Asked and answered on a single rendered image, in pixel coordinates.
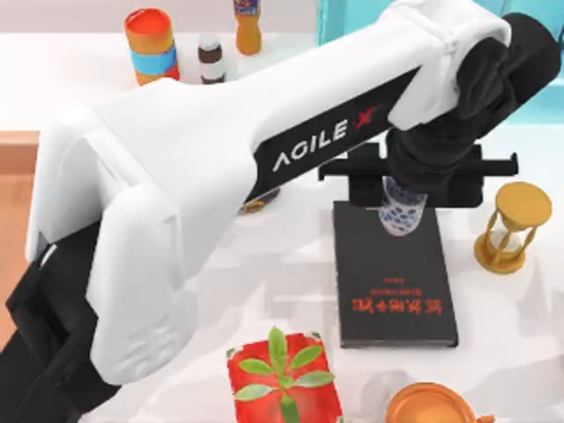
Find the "blue and white patterned cup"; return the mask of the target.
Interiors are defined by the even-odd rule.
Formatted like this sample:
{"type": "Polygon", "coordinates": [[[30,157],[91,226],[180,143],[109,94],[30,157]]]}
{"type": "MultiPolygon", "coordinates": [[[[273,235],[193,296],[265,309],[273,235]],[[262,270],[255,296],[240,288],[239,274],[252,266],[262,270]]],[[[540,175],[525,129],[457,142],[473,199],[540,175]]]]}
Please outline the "blue and white patterned cup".
{"type": "Polygon", "coordinates": [[[402,188],[391,176],[382,179],[382,205],[378,215],[384,229],[393,236],[406,236],[419,225],[427,194],[402,188]]]}

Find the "golden hourglass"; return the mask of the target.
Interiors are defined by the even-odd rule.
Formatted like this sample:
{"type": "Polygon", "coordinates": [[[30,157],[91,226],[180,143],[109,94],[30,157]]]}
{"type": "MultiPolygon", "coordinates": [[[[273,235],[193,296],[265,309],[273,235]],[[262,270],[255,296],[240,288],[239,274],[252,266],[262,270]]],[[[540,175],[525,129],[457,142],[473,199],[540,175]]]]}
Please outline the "golden hourglass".
{"type": "Polygon", "coordinates": [[[552,212],[550,197],[538,186],[528,182],[503,185],[495,196],[495,209],[486,231],[474,242],[476,260],[495,274],[519,271],[526,249],[552,212]]]}

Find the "black book with red lettering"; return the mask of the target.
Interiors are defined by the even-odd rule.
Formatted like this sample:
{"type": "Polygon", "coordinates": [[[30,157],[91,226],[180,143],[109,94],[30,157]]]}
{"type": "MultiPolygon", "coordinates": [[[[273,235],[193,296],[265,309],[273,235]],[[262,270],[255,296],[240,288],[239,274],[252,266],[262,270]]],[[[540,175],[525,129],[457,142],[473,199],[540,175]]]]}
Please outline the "black book with red lettering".
{"type": "Polygon", "coordinates": [[[395,237],[376,211],[333,205],[340,344],[456,347],[458,330],[436,213],[395,237]]]}

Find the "small brown and orange object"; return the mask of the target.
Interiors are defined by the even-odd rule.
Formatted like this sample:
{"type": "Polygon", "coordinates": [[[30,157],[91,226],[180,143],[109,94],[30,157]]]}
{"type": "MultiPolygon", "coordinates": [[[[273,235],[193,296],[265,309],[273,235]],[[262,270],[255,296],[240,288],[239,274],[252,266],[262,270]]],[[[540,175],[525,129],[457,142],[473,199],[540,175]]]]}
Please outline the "small brown and orange object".
{"type": "Polygon", "coordinates": [[[263,210],[268,204],[274,201],[280,193],[280,188],[276,188],[263,196],[260,196],[258,199],[250,201],[244,204],[238,211],[239,215],[246,215],[252,214],[256,212],[260,212],[263,210]]]}

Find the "light blue rack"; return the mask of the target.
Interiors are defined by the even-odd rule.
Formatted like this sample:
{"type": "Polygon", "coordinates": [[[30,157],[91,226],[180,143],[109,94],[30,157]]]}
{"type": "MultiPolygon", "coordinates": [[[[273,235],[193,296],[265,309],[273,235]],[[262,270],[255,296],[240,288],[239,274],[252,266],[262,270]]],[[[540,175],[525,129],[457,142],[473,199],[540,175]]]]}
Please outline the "light blue rack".
{"type": "MultiPolygon", "coordinates": [[[[393,0],[318,0],[317,43],[323,45],[375,22],[393,0]]],[[[511,124],[564,124],[564,0],[473,0],[499,16],[522,12],[545,25],[559,43],[558,77],[508,118],[511,124]]]]}

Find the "copper orange cup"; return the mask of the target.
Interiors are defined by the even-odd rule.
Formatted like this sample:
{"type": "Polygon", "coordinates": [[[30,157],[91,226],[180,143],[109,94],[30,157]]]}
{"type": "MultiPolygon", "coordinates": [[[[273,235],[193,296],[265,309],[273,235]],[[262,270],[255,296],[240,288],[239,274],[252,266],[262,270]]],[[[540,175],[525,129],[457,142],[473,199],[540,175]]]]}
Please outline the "copper orange cup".
{"type": "Polygon", "coordinates": [[[431,382],[402,388],[389,402],[384,423],[494,423],[493,415],[478,417],[455,391],[431,382]]]}

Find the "red pot with green plant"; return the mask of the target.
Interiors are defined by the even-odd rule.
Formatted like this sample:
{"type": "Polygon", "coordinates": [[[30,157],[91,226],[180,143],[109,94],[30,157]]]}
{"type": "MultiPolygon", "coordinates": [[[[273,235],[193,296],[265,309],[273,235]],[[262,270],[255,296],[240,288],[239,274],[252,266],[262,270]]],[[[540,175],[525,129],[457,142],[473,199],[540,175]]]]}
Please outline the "red pot with green plant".
{"type": "Polygon", "coordinates": [[[226,352],[236,423],[345,423],[321,336],[272,327],[226,352]]]}

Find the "orange bottle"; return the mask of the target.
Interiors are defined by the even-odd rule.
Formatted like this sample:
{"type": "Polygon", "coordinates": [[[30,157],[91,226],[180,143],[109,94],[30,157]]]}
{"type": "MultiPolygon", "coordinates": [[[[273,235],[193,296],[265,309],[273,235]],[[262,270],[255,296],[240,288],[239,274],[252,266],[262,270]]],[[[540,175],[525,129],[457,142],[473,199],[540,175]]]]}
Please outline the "orange bottle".
{"type": "Polygon", "coordinates": [[[233,0],[233,7],[237,21],[235,35],[237,49],[245,56],[259,53],[262,47],[262,34],[259,27],[260,0],[233,0]]]}

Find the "brown bottle with white label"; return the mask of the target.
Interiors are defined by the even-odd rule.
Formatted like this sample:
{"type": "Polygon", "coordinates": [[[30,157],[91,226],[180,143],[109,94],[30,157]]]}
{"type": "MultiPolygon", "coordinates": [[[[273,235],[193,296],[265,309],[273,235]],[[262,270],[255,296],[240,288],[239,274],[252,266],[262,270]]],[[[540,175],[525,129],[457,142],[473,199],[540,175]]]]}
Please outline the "brown bottle with white label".
{"type": "Polygon", "coordinates": [[[223,49],[216,35],[204,33],[200,36],[197,47],[199,71],[202,83],[212,85],[226,81],[226,66],[223,49]]]}

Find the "orange can with blue band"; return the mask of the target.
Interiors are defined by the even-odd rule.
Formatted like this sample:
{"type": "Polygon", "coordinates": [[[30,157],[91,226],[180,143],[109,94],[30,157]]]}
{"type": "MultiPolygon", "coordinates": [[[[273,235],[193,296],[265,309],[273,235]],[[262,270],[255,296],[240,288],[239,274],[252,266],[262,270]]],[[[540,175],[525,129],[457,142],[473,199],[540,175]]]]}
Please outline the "orange can with blue band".
{"type": "Polygon", "coordinates": [[[166,12],[137,9],[125,18],[124,31],[139,85],[160,78],[180,79],[172,21],[166,12]]]}

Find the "salmon-coloured shallow box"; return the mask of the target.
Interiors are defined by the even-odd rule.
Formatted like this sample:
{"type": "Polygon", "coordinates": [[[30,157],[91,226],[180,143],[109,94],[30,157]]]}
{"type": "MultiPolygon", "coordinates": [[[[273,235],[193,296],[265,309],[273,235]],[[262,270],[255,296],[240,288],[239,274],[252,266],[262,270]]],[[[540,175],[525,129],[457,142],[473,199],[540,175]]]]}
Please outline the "salmon-coloured shallow box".
{"type": "Polygon", "coordinates": [[[37,131],[0,130],[0,286],[12,287],[26,267],[38,139],[37,131]]]}

